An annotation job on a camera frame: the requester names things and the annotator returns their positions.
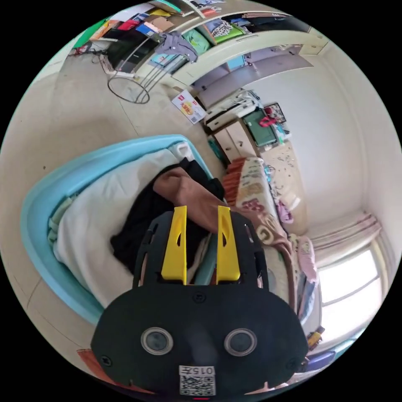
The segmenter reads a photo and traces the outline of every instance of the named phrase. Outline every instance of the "label sticker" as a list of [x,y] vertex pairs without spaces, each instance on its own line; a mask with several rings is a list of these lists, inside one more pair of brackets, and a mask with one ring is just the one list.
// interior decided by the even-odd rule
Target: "label sticker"
[[179,366],[180,395],[216,395],[215,368],[213,366]]

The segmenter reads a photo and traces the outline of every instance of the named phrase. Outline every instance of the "camera lens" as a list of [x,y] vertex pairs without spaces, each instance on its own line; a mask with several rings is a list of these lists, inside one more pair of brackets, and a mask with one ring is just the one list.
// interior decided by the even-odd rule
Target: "camera lens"
[[173,338],[168,331],[152,327],[143,332],[141,345],[152,355],[165,355],[173,348]]
[[245,328],[239,328],[228,334],[224,346],[232,356],[247,356],[257,345],[257,337],[254,332]]

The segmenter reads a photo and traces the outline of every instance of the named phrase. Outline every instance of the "orange object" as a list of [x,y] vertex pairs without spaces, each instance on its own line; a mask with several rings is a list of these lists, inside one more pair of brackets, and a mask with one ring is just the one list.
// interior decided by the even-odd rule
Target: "orange object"
[[137,392],[143,392],[145,394],[154,394],[154,392],[147,391],[146,389],[142,389],[140,387],[137,387],[135,385],[131,385],[130,387],[127,387],[125,385],[119,384],[117,382],[114,382],[112,379],[110,379],[101,365],[98,363],[98,361],[95,358],[95,355],[93,354],[93,351],[91,349],[80,349],[77,351],[79,357],[81,360],[87,365],[87,367],[92,371],[93,375],[97,378],[99,378],[102,381],[105,381],[109,384],[112,385],[117,385],[118,387],[122,387],[125,389],[130,389],[132,391],[137,391]]
[[111,30],[113,27],[115,27],[118,23],[120,23],[121,21],[117,21],[117,20],[109,20],[106,21],[90,38],[90,40],[92,41],[96,41],[99,40],[100,38],[102,38],[102,36],[105,35],[105,33],[109,30]]
[[206,8],[205,10],[201,10],[201,12],[206,16],[206,17],[212,17],[214,14],[218,14],[218,10],[214,10],[213,8]]

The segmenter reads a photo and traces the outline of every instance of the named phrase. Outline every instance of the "white wall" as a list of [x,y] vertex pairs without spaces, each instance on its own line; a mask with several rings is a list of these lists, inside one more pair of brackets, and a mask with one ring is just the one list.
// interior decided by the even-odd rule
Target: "white wall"
[[359,124],[366,154],[363,205],[380,220],[394,263],[398,263],[402,254],[402,152],[395,127],[372,84],[342,50],[331,44],[322,57]]
[[336,79],[320,62],[246,86],[264,104],[279,102],[292,132],[307,199],[309,224],[357,210],[363,198],[363,160],[357,125]]

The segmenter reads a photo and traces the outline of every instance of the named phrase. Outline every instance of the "drawer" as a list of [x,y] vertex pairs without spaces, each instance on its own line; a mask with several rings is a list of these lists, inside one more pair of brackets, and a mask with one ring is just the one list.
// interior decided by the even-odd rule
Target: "drawer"
[[227,130],[221,130],[217,132],[216,134],[214,134],[214,137],[230,162],[233,162],[235,159],[241,157],[241,154],[237,150],[237,147]]
[[252,139],[247,135],[247,132],[243,128],[243,125],[237,121],[226,128],[232,139],[237,151],[242,157],[257,156],[257,152],[253,147]]
[[304,45],[300,49],[299,55],[317,55],[322,51],[322,46]]
[[317,31],[317,29],[314,29],[313,27],[310,28],[309,33],[315,35],[317,38],[324,39],[326,42],[329,42],[329,39],[325,35]]

